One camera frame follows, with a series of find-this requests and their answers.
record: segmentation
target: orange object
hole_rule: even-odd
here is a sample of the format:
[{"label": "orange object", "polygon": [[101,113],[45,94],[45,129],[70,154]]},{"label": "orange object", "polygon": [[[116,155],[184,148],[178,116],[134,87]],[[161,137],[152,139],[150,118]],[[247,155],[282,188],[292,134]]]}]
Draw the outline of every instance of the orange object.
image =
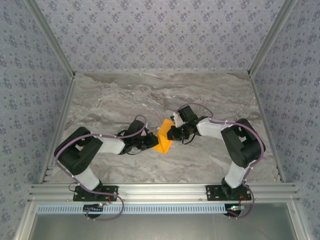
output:
[{"label": "orange object", "polygon": [[175,124],[171,120],[164,120],[159,131],[156,134],[156,136],[158,137],[159,144],[153,147],[155,150],[163,154],[166,154],[168,152],[172,144],[172,140],[168,140],[167,132],[170,130],[171,126],[174,125]]}]

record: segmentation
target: wall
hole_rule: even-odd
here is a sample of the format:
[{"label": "wall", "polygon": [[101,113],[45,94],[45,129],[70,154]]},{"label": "wall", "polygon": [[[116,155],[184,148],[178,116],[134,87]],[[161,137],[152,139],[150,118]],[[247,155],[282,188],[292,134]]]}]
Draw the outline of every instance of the wall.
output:
[{"label": "wall", "polygon": [[73,70],[247,70],[283,0],[37,0]]},{"label": "wall", "polygon": [[255,76],[288,182],[320,239],[320,2],[294,7]]},{"label": "wall", "polygon": [[0,239],[12,240],[69,79],[23,0],[2,0],[0,22]]}]

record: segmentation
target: purple cable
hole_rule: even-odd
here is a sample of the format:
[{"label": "purple cable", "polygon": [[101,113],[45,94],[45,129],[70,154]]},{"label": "purple cable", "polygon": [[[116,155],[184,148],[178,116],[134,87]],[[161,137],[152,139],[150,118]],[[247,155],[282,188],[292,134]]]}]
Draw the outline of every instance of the purple cable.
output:
[{"label": "purple cable", "polygon": [[83,136],[79,136],[73,140],[71,140],[70,142],[68,142],[65,146],[63,146],[60,151],[58,151],[58,153],[56,154],[55,156],[55,164],[61,168],[69,177],[71,177],[76,183],[78,183],[78,186],[80,186],[81,188],[83,188],[84,190],[86,190],[87,192],[89,193],[92,193],[92,194],[99,194],[99,195],[107,195],[107,196],[112,196],[112,197],[116,197],[116,198],[119,198],[119,200],[121,201],[122,203],[122,208],[120,210],[120,212],[113,216],[113,217],[110,217],[110,218],[90,218],[88,216],[88,213],[89,211],[86,212],[86,217],[88,220],[93,220],[93,221],[111,221],[111,220],[114,220],[114,219],[117,219],[118,217],[121,216],[122,212],[124,211],[124,208],[125,208],[125,202],[124,200],[117,194],[113,194],[113,193],[109,193],[109,192],[100,192],[100,191],[92,191],[88,188],[86,188],[84,185],[82,185],[76,178],[75,176],[73,176],[69,171],[67,171],[62,165],[60,165],[59,163],[59,157],[60,155],[63,153],[64,150],[66,150],[69,146],[71,146],[72,144],[76,143],[77,141],[80,141],[82,139],[85,139],[85,138],[89,138],[89,137],[99,137],[99,138],[109,138],[109,139],[126,139],[126,138],[131,138],[135,135],[138,135],[139,133],[141,133],[145,127],[147,126],[147,119],[145,116],[141,115],[141,114],[138,114],[137,116],[135,116],[134,120],[136,120],[138,117],[142,117],[144,119],[144,125],[143,127],[137,131],[136,133],[133,133],[133,134],[130,134],[130,135],[127,135],[127,136],[111,136],[111,135],[104,135],[104,134],[98,134],[98,133],[90,133],[90,134],[86,134],[86,135],[83,135]]},{"label": "purple cable", "polygon": [[258,134],[257,134],[254,130],[252,130],[250,127],[248,127],[248,126],[246,126],[246,125],[243,125],[243,124],[241,124],[241,123],[238,123],[238,122],[235,122],[235,121],[214,121],[214,120],[212,120],[211,118],[214,116],[214,113],[213,113],[209,108],[207,108],[206,106],[204,106],[204,105],[202,105],[202,104],[200,104],[200,103],[189,102],[189,103],[183,104],[181,107],[179,107],[178,110],[180,110],[180,109],[182,109],[183,107],[188,106],[188,105],[198,105],[198,106],[206,109],[206,110],[211,114],[211,116],[209,117],[209,121],[210,121],[211,123],[213,123],[213,124],[219,124],[219,125],[237,125],[237,126],[239,126],[239,127],[242,127],[242,128],[244,128],[244,129],[248,130],[248,131],[257,139],[257,141],[258,141],[258,143],[259,143],[259,145],[260,145],[261,154],[260,154],[259,158],[250,165],[249,169],[246,171],[246,173],[244,174],[243,179],[242,179],[242,185],[243,185],[245,188],[247,188],[247,189],[250,191],[250,193],[251,193],[251,197],[252,197],[252,207],[251,207],[250,210],[249,210],[245,215],[243,215],[243,216],[238,216],[237,214],[235,214],[235,213],[232,212],[232,211],[227,211],[228,213],[236,216],[238,219],[243,219],[243,218],[249,216],[249,215],[251,214],[252,210],[254,209],[254,206],[255,206],[255,196],[254,196],[254,193],[252,192],[252,190],[250,189],[250,187],[249,187],[247,184],[245,184],[245,182],[246,182],[247,176],[249,175],[249,173],[250,173],[250,171],[251,171],[251,169],[252,169],[251,167],[252,167],[253,165],[256,165],[257,163],[259,163],[259,162],[261,161],[261,159],[264,157],[264,152],[265,152],[264,149],[265,149],[265,148],[264,148],[264,145],[263,145],[263,143],[262,143],[261,138],[258,136]]}]

